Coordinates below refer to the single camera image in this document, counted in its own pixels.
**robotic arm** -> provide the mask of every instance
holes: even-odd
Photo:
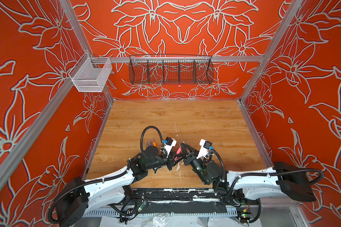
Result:
[[[143,150],[143,137],[146,130],[150,128],[156,129],[159,133],[162,144],[161,156],[155,146],[149,146]],[[143,202],[137,209],[137,199],[135,199],[135,208],[131,214],[124,214],[113,204],[122,202],[125,207],[132,201],[134,199],[133,191],[129,185],[146,177],[148,170],[153,169],[156,173],[156,170],[162,166],[167,166],[169,170],[172,170],[173,166],[181,160],[186,166],[192,166],[193,171],[204,184],[213,184],[215,195],[235,204],[235,206],[249,204],[250,201],[256,200],[259,210],[261,210],[261,197],[281,195],[302,202],[316,200],[310,184],[323,178],[323,172],[320,170],[300,169],[283,162],[276,162],[275,167],[259,171],[227,171],[221,157],[211,146],[212,143],[202,139],[200,151],[186,143],[181,143],[182,154],[175,154],[171,149],[176,143],[175,139],[169,137],[163,140],[156,127],[146,127],[140,139],[141,153],[129,159],[127,166],[116,172],[92,180],[82,181],[80,177],[77,177],[70,181],[54,199],[48,212],[48,220],[51,223],[59,224],[60,227],[68,227],[79,221],[84,213],[108,204],[121,214],[120,220],[122,216],[136,216],[146,202]],[[212,160],[213,155],[217,156],[221,166]],[[305,174],[307,171],[318,172],[319,176],[309,182]],[[57,220],[52,217],[54,209],[56,209]],[[260,212],[252,220],[250,217],[239,217],[239,221],[242,223],[254,222],[259,214]]]

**workstation enclosure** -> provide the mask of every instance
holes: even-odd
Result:
[[[261,224],[341,226],[341,0],[0,0],[0,226],[50,225],[66,184],[125,166],[148,125],[213,142],[227,170],[323,170],[316,202],[262,199]],[[210,190],[183,165],[132,187]]]

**wire basket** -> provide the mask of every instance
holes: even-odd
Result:
[[[77,64],[80,62],[83,62],[83,64],[78,70],[73,67],[73,70],[69,73],[74,86],[79,92],[102,92],[111,73],[112,65],[109,58],[107,58],[102,68],[97,68],[98,65],[92,63],[91,59],[85,53],[77,62]]]
[[[211,84],[214,66],[211,56],[131,55],[129,78],[132,84]]]

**wooden table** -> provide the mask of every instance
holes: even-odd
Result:
[[[265,168],[236,101],[115,101],[87,179],[125,166],[129,158],[140,152],[140,136],[149,125],[159,128],[163,139],[169,136],[177,140],[174,151],[182,141],[199,150],[200,139],[205,139],[213,143],[227,170]],[[160,148],[158,133],[149,129],[144,136],[144,149],[145,141],[152,138]],[[146,178],[131,186],[205,187],[192,167],[184,166],[183,161],[171,171],[166,167],[157,174],[149,170]]]

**pink marker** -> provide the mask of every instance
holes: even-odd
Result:
[[[181,147],[179,147],[179,148],[178,148],[178,150],[177,150],[177,154],[180,154],[180,153],[181,153],[181,151],[182,151],[182,148],[181,148]]]

